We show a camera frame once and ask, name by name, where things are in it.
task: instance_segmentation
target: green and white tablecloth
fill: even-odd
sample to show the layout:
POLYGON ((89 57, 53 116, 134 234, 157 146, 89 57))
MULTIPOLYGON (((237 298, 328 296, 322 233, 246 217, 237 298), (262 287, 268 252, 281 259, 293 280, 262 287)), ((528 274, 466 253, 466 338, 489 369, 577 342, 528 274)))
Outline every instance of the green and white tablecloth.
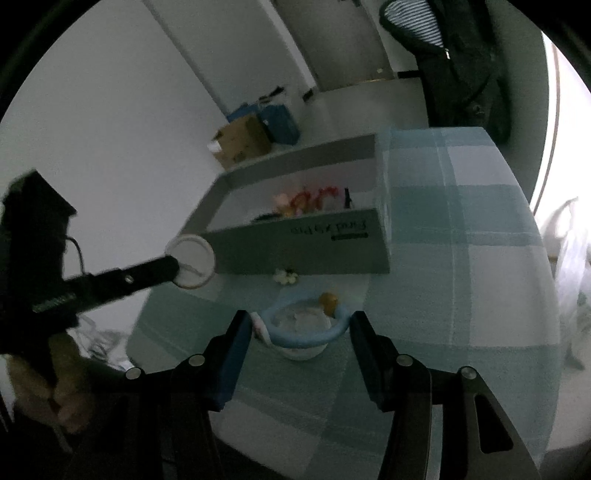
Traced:
MULTIPOLYGON (((428 367, 473 365, 539 464, 560 379, 557 307, 546 252, 515 177, 480 128, 397 131, 386 145, 392 197, 388 275, 216 276, 191 293, 155 288, 128 343, 147 371, 174 367, 223 333, 237 309, 288 289, 331 291, 428 367)), ((392 414, 365 391, 348 333, 292 362, 253 341, 215 433, 291 478, 377 478, 392 414)), ((434 427, 434 438, 440 426, 434 427)), ((432 454, 436 469, 440 448, 432 454)))

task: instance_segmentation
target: brown cardboard box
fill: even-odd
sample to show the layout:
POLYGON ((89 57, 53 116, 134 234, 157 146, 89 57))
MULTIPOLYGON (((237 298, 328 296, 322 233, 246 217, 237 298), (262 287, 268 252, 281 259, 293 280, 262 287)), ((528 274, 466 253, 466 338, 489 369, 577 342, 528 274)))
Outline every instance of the brown cardboard box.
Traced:
POLYGON ((218 130, 210 144, 210 150, 222 167, 228 170, 246 158, 255 158, 269 153, 271 141, 259 119, 251 113, 237 118, 218 130))

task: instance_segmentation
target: black cable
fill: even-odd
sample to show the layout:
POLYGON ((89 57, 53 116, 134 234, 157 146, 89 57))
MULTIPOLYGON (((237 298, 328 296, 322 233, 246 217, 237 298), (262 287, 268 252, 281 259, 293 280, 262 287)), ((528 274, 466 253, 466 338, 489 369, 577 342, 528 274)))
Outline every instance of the black cable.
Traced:
POLYGON ((76 247, 76 250, 78 250, 78 258, 80 259, 80 272, 83 275, 86 274, 86 270, 84 268, 84 259, 82 258, 82 250, 80 249, 80 245, 78 245, 78 242, 76 241, 76 239, 72 238, 71 236, 67 236, 66 240, 69 240, 70 242, 72 242, 74 244, 74 246, 76 247))

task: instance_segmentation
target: blue ring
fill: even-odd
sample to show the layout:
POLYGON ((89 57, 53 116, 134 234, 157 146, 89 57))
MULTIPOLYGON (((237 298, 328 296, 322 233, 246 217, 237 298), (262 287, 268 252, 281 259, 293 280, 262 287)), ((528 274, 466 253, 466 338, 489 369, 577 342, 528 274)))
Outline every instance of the blue ring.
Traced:
POLYGON ((271 320, 279 310, 301 301, 318 301, 319 297, 320 294, 314 296, 309 292, 306 292, 305 294, 302 292, 294 292, 289 298, 286 298, 261 312, 260 317, 261 320, 265 322, 271 343, 283 348, 312 348, 332 342, 341 336, 349 327, 351 315, 347 308, 340 302, 337 304, 335 310, 335 319, 338 320, 337 324, 324 332, 299 335, 297 333, 286 332, 272 324, 271 320))

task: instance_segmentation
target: striped lining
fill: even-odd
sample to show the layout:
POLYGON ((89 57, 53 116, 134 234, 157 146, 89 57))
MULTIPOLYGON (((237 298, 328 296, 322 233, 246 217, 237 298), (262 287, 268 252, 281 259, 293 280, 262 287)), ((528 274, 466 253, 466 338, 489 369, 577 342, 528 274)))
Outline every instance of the striped lining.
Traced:
POLYGON ((394 0, 385 8, 384 16, 391 24, 408 30, 419 40, 443 48, 437 18, 427 0, 394 0))

